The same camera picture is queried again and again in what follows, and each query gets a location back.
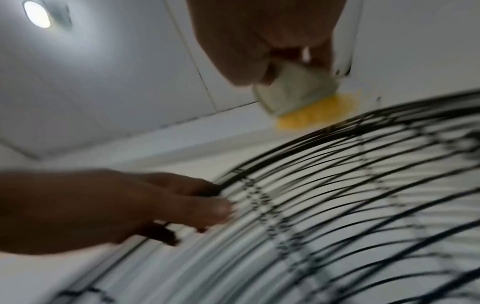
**black wire grille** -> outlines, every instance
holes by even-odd
[[[479,169],[479,94],[370,112],[221,177],[234,222],[178,227],[179,248],[141,240],[56,300],[478,302]]]

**white ceiling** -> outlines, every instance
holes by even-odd
[[[198,46],[185,0],[60,1],[71,30],[34,26],[23,0],[0,3],[0,141],[24,154],[48,157],[254,101]],[[342,73],[360,7],[349,2],[335,33]]]

